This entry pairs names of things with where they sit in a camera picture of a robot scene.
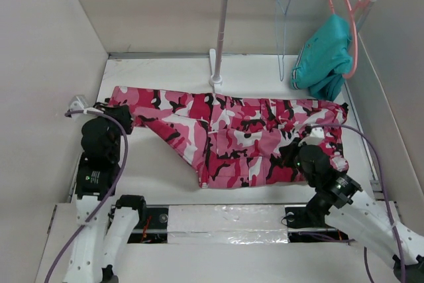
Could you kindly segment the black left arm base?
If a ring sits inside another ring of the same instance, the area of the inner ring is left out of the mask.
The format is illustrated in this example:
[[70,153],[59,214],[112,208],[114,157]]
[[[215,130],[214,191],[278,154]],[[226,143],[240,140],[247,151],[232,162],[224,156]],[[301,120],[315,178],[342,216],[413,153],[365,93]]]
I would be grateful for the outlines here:
[[122,195],[109,212],[109,228],[115,224],[118,208],[129,207],[138,213],[139,220],[128,243],[159,244],[168,242],[168,205],[147,205],[144,196]]

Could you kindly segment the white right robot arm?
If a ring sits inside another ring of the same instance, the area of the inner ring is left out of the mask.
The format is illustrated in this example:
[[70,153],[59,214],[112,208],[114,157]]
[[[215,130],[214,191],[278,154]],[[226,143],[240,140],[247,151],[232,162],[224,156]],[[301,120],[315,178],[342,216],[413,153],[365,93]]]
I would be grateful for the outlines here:
[[292,229],[332,227],[380,257],[400,282],[423,281],[423,236],[389,213],[347,174],[335,170],[319,146],[290,146],[284,159],[315,190],[304,207],[288,208]]

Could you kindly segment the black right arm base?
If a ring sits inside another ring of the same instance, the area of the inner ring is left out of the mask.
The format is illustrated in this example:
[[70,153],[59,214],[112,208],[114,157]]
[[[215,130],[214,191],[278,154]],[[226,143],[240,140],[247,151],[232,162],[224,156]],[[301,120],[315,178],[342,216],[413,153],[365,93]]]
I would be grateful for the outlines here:
[[286,205],[281,224],[288,229],[290,243],[351,243],[354,240],[338,229],[308,216],[305,205]]

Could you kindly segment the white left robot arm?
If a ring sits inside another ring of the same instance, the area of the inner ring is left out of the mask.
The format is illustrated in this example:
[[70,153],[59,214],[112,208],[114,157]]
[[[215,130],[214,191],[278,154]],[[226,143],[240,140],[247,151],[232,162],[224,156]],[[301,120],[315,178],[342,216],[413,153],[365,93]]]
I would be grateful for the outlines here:
[[133,130],[129,107],[101,106],[69,111],[91,115],[81,128],[82,154],[76,174],[76,221],[64,282],[118,282],[117,264],[134,228],[147,222],[143,196],[115,190],[129,153]]

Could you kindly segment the pink camouflage trousers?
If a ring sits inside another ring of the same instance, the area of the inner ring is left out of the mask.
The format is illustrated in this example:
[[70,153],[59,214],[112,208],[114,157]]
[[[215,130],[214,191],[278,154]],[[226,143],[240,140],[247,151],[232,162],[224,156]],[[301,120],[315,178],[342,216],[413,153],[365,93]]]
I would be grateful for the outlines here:
[[315,125],[333,168],[346,172],[341,125],[347,104],[315,99],[240,98],[117,86],[111,106],[129,107],[137,127],[156,133],[196,172],[201,188],[303,182],[293,150]]

